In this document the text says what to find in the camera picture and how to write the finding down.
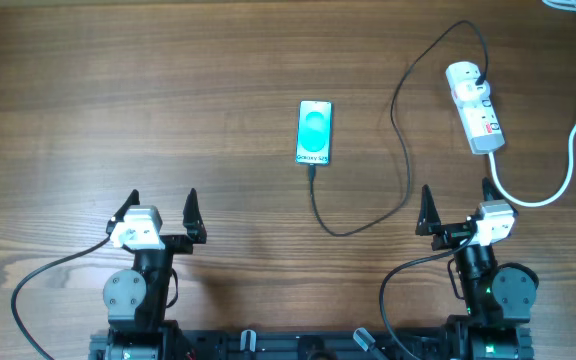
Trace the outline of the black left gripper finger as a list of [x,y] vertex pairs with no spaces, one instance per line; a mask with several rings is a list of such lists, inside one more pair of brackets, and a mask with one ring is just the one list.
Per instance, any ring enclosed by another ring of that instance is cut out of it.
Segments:
[[195,188],[190,190],[186,198],[183,209],[183,226],[187,231],[187,236],[194,243],[206,243],[207,231],[199,210],[198,196]]
[[108,220],[106,225],[106,233],[111,234],[116,225],[120,222],[124,221],[124,216],[126,215],[128,209],[131,206],[136,206],[140,204],[140,196],[139,191],[137,189],[133,189],[125,202],[121,205],[121,207],[114,213],[114,215]]

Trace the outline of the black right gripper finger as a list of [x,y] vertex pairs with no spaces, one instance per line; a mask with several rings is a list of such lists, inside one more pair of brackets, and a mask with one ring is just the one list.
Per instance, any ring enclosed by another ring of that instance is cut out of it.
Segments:
[[419,217],[415,229],[416,235],[437,234],[441,228],[441,220],[435,207],[431,189],[424,185],[421,191]]
[[504,196],[498,191],[494,183],[488,177],[482,179],[482,192],[485,201],[504,199]]

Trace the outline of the blue screen Galaxy smartphone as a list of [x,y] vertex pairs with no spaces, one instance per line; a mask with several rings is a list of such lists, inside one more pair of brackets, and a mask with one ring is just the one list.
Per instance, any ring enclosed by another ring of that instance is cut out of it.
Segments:
[[295,156],[298,164],[329,164],[332,113],[331,102],[317,100],[300,102]]

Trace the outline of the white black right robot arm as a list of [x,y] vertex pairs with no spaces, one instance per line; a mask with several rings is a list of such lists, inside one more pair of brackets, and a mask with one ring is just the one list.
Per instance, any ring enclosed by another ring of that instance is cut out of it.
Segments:
[[484,201],[460,223],[440,220],[430,187],[421,191],[415,233],[433,238],[434,251],[450,252],[455,296],[466,304],[467,314],[451,315],[441,327],[443,359],[529,360],[535,357],[530,329],[539,278],[519,263],[500,264],[493,245],[511,235],[518,212],[482,180]]

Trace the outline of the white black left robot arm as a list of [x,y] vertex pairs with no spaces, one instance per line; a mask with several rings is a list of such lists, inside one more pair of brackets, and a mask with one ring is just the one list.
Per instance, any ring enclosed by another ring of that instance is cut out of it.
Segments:
[[107,280],[103,301],[108,310],[109,330],[90,342],[90,359],[195,359],[196,350],[175,320],[165,312],[178,300],[168,297],[176,255],[191,254],[204,244],[207,231],[200,214],[197,191],[192,189],[184,204],[184,234],[163,235],[157,207],[142,205],[139,192],[130,193],[110,218],[106,233],[115,248],[134,256],[132,267]]

